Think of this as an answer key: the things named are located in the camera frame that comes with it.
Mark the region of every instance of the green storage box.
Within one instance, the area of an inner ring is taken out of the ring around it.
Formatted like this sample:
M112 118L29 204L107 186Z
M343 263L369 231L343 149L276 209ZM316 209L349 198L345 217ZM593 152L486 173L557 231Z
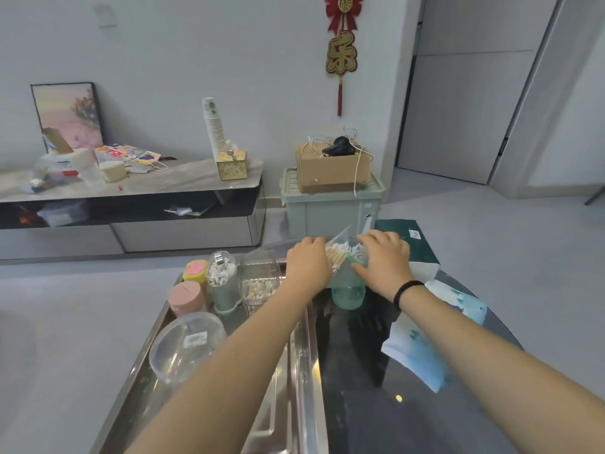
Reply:
M335 236L349 225L351 237L374 228L378 207L385 188L372 176L372 181L353 191L305 194L298 189L298 171L284 169L280 182L281 202L288 211L291 238Z

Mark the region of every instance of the framed painting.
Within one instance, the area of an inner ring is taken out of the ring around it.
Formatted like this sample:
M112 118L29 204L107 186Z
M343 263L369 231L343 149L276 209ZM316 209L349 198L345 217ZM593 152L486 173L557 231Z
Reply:
M94 83L32 84L32 95L43 134L58 132L72 149L104 145Z

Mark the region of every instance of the red tassel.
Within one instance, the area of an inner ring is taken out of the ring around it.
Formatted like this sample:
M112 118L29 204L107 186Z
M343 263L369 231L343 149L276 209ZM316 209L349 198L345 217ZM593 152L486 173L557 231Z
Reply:
M338 75L338 117L343 115L343 77Z

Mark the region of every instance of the dark table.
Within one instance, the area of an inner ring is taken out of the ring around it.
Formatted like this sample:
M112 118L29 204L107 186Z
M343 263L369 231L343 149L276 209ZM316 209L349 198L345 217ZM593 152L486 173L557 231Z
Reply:
M296 242L263 249L285 258ZM473 295L442 271L436 279ZM314 313L330 454L517 452L455 376L433 393L381 352L397 319L384 298L367 289L363 305L345 311L326 289L314 299ZM483 326L521 348L492 311Z

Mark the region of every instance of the paper cup stack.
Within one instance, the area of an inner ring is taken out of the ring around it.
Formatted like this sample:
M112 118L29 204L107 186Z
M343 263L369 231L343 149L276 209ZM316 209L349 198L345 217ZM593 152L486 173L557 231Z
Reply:
M212 145L212 154L214 155L214 160L218 161L219 153L226 151L223 123L218 114L218 109L216 108L213 97L204 98L203 107L206 129L208 130L208 137L210 138L210 144Z

